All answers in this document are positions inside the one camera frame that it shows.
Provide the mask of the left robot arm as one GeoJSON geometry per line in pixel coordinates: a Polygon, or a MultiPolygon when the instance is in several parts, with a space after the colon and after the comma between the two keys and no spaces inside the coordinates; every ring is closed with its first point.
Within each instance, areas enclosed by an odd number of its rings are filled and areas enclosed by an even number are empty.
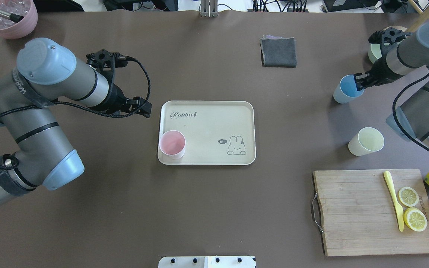
{"type": "Polygon", "coordinates": [[[19,146],[0,156],[0,205],[39,185],[56,190],[85,171],[50,107],[68,105],[109,118],[150,117],[148,97],[127,98],[114,84],[115,69],[137,59],[106,50],[86,57],[82,61],[56,41],[36,38],[0,78],[0,127],[19,146]]]}

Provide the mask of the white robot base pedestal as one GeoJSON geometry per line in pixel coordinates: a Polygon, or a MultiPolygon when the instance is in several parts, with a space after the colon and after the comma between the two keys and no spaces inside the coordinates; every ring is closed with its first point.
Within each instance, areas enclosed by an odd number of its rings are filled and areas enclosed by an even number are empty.
{"type": "Polygon", "coordinates": [[[254,256],[165,256],[159,268],[256,268],[254,256]]]}

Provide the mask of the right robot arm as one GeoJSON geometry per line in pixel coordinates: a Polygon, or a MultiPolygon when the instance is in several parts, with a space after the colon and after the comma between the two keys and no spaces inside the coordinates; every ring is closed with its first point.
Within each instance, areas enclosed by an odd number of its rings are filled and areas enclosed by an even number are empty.
{"type": "Polygon", "coordinates": [[[403,33],[393,28],[373,34],[370,42],[384,44],[389,42],[392,48],[376,60],[369,71],[354,75],[357,90],[398,81],[410,72],[426,67],[428,73],[413,82],[424,81],[415,93],[403,104],[398,99],[410,85],[407,85],[395,97],[392,114],[386,123],[406,140],[410,140],[429,152],[429,21],[422,24],[414,33],[403,33]]]}

